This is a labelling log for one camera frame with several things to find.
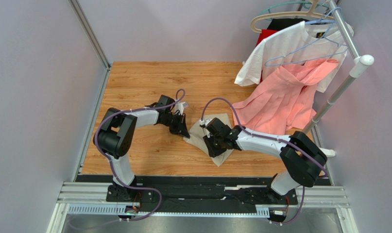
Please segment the beige cloth napkin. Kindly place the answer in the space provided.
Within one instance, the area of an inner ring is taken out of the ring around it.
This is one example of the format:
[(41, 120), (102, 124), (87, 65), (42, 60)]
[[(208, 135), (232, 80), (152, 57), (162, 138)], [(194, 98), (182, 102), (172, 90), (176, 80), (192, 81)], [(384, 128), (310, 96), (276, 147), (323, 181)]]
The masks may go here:
[[(230, 119), (228, 114), (213, 114), (213, 115), (205, 115), (207, 119), (213, 119), (213, 118), (218, 118), (220, 119), (224, 124), (230, 126)], [(207, 146), (203, 140), (203, 137), (206, 135), (204, 132), (203, 128), (200, 127), (199, 120), (197, 120), (193, 126), (189, 129), (189, 135), (190, 138), (183, 138), (183, 140), (186, 143), (189, 143), (195, 147), (197, 147), (199, 150), (201, 150), (206, 156), (212, 160), (212, 162), (217, 166), (220, 167), (231, 155), (233, 150), (227, 150), (226, 152), (222, 153), (219, 156), (216, 157), (210, 157), (208, 154), (208, 149)]]

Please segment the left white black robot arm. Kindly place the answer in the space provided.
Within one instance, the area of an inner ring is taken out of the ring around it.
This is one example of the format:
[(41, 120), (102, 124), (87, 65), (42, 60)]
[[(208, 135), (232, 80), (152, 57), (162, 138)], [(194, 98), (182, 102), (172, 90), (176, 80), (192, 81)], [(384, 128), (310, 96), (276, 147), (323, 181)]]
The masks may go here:
[(128, 157), (135, 130), (161, 124), (168, 127), (171, 134), (189, 138), (184, 113), (187, 107), (187, 102), (162, 95), (157, 102), (139, 109), (107, 110), (93, 137), (93, 144), (108, 160), (113, 173), (107, 201), (133, 201), (139, 195), (136, 175)]

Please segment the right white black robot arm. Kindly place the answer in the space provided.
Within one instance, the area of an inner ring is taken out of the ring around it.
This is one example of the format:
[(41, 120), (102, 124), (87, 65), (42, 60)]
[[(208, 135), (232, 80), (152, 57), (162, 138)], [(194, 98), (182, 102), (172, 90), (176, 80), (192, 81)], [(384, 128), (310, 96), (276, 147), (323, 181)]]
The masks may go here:
[(327, 155), (305, 133), (292, 135), (260, 133), (243, 126), (230, 128), (220, 119), (200, 120), (206, 133), (203, 140), (208, 154), (217, 157), (228, 150), (254, 151), (280, 159), (286, 170), (273, 176), (265, 198), (271, 203), (283, 200), (291, 190), (313, 187), (321, 172), (326, 172)]

